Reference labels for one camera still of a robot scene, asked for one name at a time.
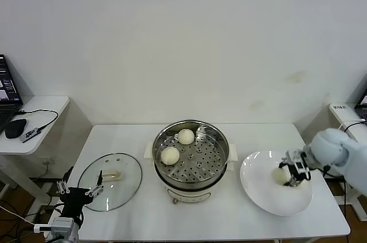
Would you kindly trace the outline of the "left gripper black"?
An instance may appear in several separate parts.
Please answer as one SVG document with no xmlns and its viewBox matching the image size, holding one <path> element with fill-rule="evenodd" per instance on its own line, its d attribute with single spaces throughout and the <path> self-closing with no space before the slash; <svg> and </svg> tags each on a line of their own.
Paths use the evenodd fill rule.
<svg viewBox="0 0 367 243">
<path fill-rule="evenodd" d="M 88 205 L 92 202 L 92 197 L 99 195 L 104 186 L 103 182 L 103 171 L 100 170 L 97 179 L 97 184 L 94 188 L 88 190 L 78 187 L 68 188 L 68 179 L 71 175 L 73 167 L 71 167 L 63 177 L 56 182 L 58 193 L 61 195 L 61 201 L 64 204 L 61 216 L 67 218 L 77 218 L 81 216 L 81 212 L 84 205 Z"/>
</svg>

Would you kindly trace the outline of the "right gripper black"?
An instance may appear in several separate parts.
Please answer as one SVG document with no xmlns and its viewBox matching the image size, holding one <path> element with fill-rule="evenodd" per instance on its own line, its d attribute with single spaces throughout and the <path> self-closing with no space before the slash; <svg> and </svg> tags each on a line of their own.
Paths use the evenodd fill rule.
<svg viewBox="0 0 367 243">
<path fill-rule="evenodd" d="M 288 160 L 282 160 L 279 163 L 279 168 L 284 168 L 285 166 L 289 166 L 290 162 Z M 291 174 L 290 179 L 285 182 L 283 185 L 288 187 L 298 187 L 303 181 L 311 180 L 311 173 L 309 169 L 306 169 L 305 172 L 299 173 L 296 168 L 289 167 L 289 171 Z"/>
</svg>

